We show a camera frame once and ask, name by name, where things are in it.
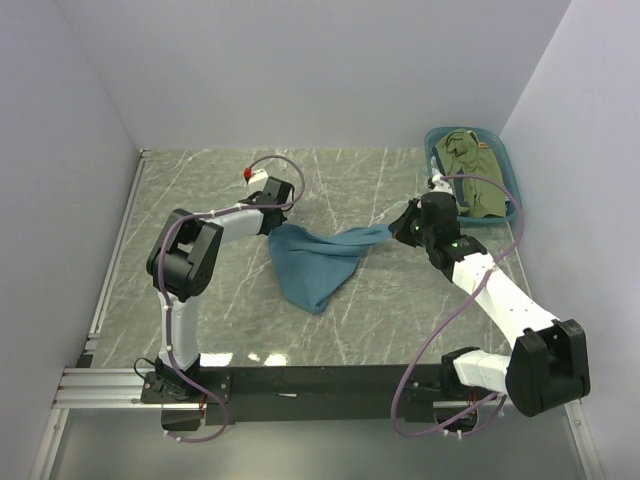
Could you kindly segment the blue tank top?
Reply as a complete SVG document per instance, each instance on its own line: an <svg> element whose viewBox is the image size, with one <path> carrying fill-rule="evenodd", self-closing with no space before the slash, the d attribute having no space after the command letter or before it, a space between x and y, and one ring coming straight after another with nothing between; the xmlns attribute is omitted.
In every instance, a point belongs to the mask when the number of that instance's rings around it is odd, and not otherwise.
<svg viewBox="0 0 640 480"><path fill-rule="evenodd" d="M284 298L308 313L321 314L369 250L390 238L385 224L331 236L283 224L269 233L268 250Z"/></svg>

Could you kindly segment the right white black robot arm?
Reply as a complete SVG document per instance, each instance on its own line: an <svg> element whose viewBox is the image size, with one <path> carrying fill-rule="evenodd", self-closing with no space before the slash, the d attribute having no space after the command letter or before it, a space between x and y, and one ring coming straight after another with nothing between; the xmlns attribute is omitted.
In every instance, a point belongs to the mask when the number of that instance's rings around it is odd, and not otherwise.
<svg viewBox="0 0 640 480"><path fill-rule="evenodd" d="M536 304L475 237L464 235L454 197L429 192L409 201L389 227L402 244L425 249L430 263L467 293L507 340L508 356L467 347L441 359L438 386L452 399L473 387L505 394L533 417L591 391L586 333Z"/></svg>

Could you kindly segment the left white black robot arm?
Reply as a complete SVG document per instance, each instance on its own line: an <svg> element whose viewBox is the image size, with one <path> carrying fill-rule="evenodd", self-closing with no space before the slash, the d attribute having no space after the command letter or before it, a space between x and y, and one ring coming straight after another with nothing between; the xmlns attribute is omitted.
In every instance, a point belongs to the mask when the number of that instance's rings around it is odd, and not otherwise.
<svg viewBox="0 0 640 480"><path fill-rule="evenodd" d="M162 340L159 362L175 367L164 389L176 401L193 399L200 378L198 297L208 287L220 248L232 241L266 235L282 225L293 206L295 187L264 169L248 180L249 196L220 211L171 212L146 262L161 305Z"/></svg>

